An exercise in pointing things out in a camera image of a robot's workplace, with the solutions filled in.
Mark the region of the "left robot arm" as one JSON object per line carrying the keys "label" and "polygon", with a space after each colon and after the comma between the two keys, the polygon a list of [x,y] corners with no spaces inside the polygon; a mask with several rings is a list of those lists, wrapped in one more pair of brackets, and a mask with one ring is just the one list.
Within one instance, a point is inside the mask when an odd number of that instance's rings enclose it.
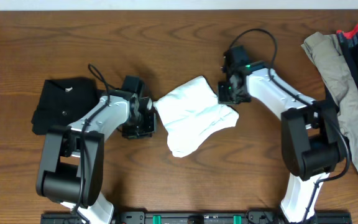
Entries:
{"label": "left robot arm", "polygon": [[36,192],[78,215],[82,223],[111,223],[114,205],[101,191],[104,144],[117,129],[126,139],[155,131],[152,100],[136,92],[112,90],[82,118],[47,132]]}

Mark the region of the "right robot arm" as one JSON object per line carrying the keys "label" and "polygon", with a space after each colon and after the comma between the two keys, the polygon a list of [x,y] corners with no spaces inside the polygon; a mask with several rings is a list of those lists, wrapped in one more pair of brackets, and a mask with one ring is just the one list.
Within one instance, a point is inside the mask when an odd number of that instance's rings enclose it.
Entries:
{"label": "right robot arm", "polygon": [[350,223],[349,213],[316,212],[323,183],[339,179],[348,171],[350,154],[339,130],[335,107],[301,94],[262,62],[226,62],[226,81],[218,85],[222,104],[262,102],[281,122],[281,148],[290,172],[272,223]]}

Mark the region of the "white t-shirt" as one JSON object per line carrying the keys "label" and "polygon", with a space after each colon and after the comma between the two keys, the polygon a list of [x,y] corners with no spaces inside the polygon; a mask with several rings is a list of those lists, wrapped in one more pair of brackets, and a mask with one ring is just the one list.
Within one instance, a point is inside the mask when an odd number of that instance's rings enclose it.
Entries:
{"label": "white t-shirt", "polygon": [[205,77],[198,76],[154,102],[166,129],[167,146],[175,157],[186,157],[213,133],[232,128],[239,114],[218,103]]}

